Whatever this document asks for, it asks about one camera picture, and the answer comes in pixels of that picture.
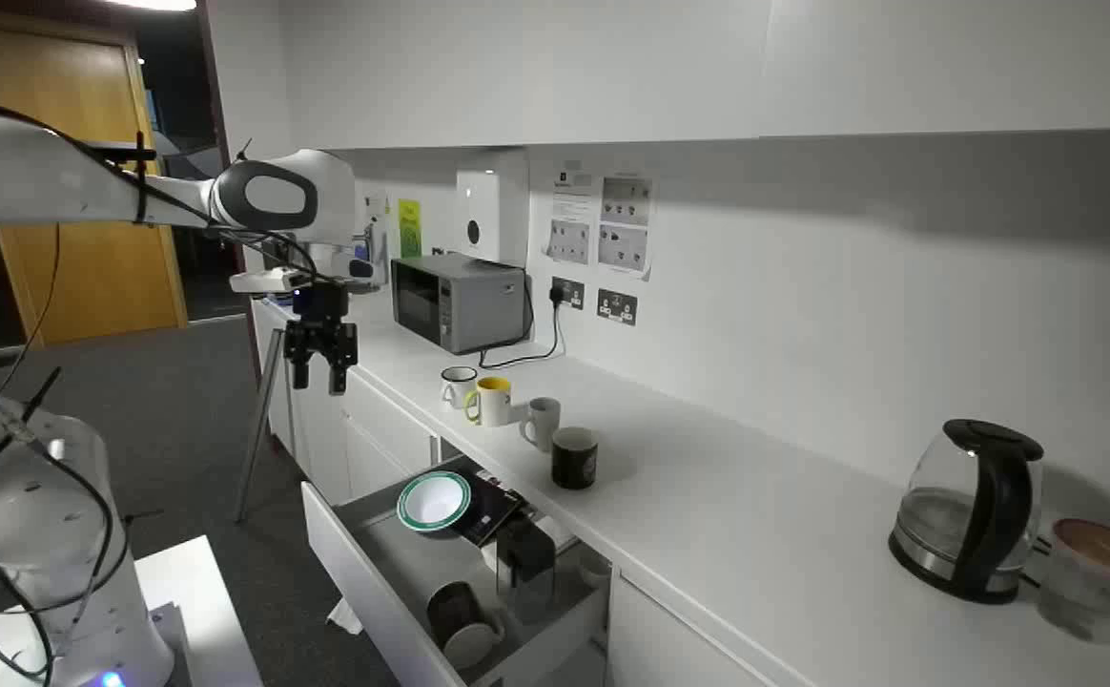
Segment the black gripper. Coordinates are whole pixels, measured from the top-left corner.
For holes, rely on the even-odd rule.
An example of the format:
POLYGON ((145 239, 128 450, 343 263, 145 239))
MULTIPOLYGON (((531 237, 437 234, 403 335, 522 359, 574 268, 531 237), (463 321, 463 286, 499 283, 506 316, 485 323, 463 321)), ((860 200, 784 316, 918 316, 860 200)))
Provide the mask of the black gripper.
POLYGON ((347 288, 337 283, 307 283, 292 293, 292 321, 285 323, 285 359, 292 389, 307 389, 307 354, 329 359, 329 394, 347 394, 347 371, 358 359, 358 333, 347 321, 347 288))

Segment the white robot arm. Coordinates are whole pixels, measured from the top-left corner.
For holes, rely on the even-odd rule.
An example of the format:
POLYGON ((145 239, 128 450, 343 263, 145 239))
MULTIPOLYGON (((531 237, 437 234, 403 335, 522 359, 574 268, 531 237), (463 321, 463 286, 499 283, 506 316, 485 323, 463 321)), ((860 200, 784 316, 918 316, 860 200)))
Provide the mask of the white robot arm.
MULTIPOLYGON (((347 158, 296 150, 175 180, 155 176, 142 143, 96 150, 0 105, 0 226, 96 220, 182 226, 281 251, 278 272, 239 286, 296 297, 285 359, 324 361, 332 386, 358 361, 347 288, 312 263, 358 226, 347 158)), ((0 396, 0 578, 37 634, 4 687, 164 687, 175 676, 110 499, 108 442, 40 401, 0 396)))

